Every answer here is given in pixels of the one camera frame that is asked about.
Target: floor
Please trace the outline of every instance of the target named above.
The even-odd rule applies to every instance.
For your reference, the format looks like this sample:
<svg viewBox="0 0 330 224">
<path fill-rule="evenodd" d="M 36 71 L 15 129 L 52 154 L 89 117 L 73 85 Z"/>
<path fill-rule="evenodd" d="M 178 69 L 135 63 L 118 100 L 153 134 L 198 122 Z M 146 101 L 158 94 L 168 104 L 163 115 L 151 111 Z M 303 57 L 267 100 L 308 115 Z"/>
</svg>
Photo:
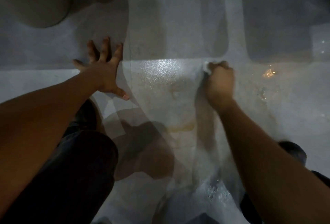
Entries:
<svg viewBox="0 0 330 224">
<path fill-rule="evenodd" d="M 88 39 L 124 42 L 117 80 L 131 100 L 93 95 L 120 154 L 96 223 L 184 224 L 203 213 L 246 223 L 244 189 L 200 89 L 206 60 L 227 60 L 242 109 L 330 176 L 328 0 L 74 1 L 47 29 L 0 12 L 0 101 L 77 74 L 71 59 L 87 60 Z"/>
</svg>

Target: gray floor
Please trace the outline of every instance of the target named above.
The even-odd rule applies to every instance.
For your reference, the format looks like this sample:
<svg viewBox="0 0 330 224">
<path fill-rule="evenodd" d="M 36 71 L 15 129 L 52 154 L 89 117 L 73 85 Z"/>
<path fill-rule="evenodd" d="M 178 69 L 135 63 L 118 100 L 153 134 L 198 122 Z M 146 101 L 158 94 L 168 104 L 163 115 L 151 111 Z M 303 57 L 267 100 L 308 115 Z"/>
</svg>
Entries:
<svg viewBox="0 0 330 224">
<path fill-rule="evenodd" d="M 229 61 L 245 112 L 330 176 L 329 0 L 74 1 L 47 29 L 0 12 L 0 101 L 75 75 L 71 59 L 87 60 L 88 39 L 124 42 L 118 84 L 131 101 L 93 96 L 120 151 L 96 221 L 186 223 L 207 213 L 245 223 L 243 187 L 200 89 L 205 60 Z"/>
</svg>

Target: person's right arm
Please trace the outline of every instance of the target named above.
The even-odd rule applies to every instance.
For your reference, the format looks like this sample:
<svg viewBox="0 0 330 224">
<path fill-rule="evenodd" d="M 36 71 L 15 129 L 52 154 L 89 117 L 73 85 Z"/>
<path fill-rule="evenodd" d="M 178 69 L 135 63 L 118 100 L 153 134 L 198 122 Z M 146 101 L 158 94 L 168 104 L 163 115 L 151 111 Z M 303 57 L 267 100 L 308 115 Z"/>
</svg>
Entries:
<svg viewBox="0 0 330 224">
<path fill-rule="evenodd" d="M 330 189 L 284 151 L 233 99 L 234 71 L 211 65 L 205 94 L 225 129 L 238 172 L 265 223 L 329 223 Z"/>
</svg>

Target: fingernail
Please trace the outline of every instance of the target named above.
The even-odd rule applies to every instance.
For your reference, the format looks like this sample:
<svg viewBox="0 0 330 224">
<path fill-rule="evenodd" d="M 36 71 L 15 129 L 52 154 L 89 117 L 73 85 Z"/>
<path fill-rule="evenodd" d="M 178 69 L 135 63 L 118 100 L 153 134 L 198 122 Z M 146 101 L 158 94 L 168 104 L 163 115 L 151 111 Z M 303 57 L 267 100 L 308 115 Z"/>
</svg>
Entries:
<svg viewBox="0 0 330 224">
<path fill-rule="evenodd" d="M 129 96 L 126 94 L 126 95 L 123 96 L 123 99 L 124 99 L 125 101 L 127 101 L 127 100 L 129 100 Z"/>
</svg>

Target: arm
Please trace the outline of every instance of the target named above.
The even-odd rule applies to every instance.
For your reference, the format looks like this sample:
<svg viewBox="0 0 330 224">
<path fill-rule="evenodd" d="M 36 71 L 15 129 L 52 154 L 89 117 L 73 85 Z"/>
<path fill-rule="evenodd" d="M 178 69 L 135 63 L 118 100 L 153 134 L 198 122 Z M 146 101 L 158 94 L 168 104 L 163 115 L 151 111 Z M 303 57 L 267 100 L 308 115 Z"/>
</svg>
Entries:
<svg viewBox="0 0 330 224">
<path fill-rule="evenodd" d="M 330 189 L 287 154 L 233 100 L 234 72 L 211 65 L 205 93 L 224 126 L 238 172 L 266 223 L 328 223 Z"/>
<path fill-rule="evenodd" d="M 116 85 L 122 45 L 107 63 L 109 39 L 102 52 L 89 42 L 90 65 L 74 64 L 80 74 L 0 104 L 0 217 L 36 175 L 59 143 L 80 106 L 97 90 L 128 100 Z"/>
</svg>

